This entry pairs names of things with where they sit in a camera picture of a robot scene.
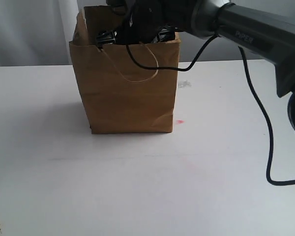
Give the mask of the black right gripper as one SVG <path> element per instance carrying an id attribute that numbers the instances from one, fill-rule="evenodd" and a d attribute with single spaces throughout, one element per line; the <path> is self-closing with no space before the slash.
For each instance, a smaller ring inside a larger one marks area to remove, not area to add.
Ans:
<path id="1" fill-rule="evenodd" d="M 97 46 L 105 44 L 132 45 L 175 40 L 175 30 L 166 25 L 162 5 L 135 4 L 122 24 L 115 30 L 101 31 L 96 37 Z"/>

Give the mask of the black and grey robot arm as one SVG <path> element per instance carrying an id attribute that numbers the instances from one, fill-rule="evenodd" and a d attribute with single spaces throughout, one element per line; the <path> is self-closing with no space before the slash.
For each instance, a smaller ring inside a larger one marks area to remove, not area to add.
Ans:
<path id="1" fill-rule="evenodd" d="M 289 121 L 295 130 L 295 20 L 238 6 L 228 0 L 109 0 L 124 17 L 119 44 L 150 43 L 165 27 L 198 38 L 222 37 L 271 62 L 279 97 L 290 94 Z"/>

